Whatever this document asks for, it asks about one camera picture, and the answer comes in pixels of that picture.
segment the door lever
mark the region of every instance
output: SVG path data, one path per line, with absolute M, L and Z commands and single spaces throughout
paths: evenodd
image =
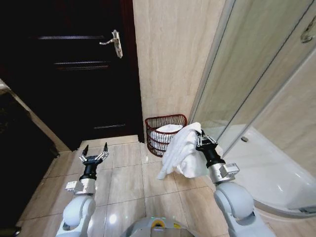
M 99 42 L 100 45 L 107 45 L 110 43 L 114 43 L 115 51 L 117 52 L 117 55 L 119 58 L 123 57 L 123 51 L 122 51 L 122 46 L 120 44 L 120 39 L 119 39 L 119 33 L 114 30 L 112 32 L 113 38 L 109 40 L 108 42 Z

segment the laundry basket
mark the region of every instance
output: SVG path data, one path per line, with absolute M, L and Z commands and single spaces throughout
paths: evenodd
M 171 139 L 179 131 L 159 132 L 156 129 L 168 124 L 186 126 L 187 118 L 181 114 L 153 117 L 145 119 L 145 124 L 148 150 L 155 156 L 162 157 Z

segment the shower enclosure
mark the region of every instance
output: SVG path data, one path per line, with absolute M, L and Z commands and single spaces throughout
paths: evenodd
M 286 216 L 316 214 L 315 16 L 314 0 L 227 0 L 190 119 Z

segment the shower door handle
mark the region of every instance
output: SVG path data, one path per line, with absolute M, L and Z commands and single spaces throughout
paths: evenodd
M 120 39 L 119 39 L 119 33 L 114 30 L 112 32 L 113 38 L 107 42 L 99 42 L 100 45 L 107 45 L 110 43 L 114 43 L 114 47 L 115 47 L 115 51 L 117 52 L 117 55 L 119 58 L 123 57 L 123 51 L 122 51 L 122 45 L 120 43 Z
M 315 36 L 310 36 L 310 31 L 313 28 L 314 24 L 316 23 L 316 16 L 312 19 L 312 21 L 308 24 L 307 28 L 301 35 L 301 43 L 308 43 L 311 41 Z

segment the white shower base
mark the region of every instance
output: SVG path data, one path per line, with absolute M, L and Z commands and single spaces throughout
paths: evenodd
M 233 125 L 219 140 L 225 144 L 235 138 L 244 125 Z M 225 156 L 240 168 L 236 183 L 244 186 L 254 199 L 272 208 L 298 212 L 316 205 L 316 179 L 255 128 L 244 134 Z

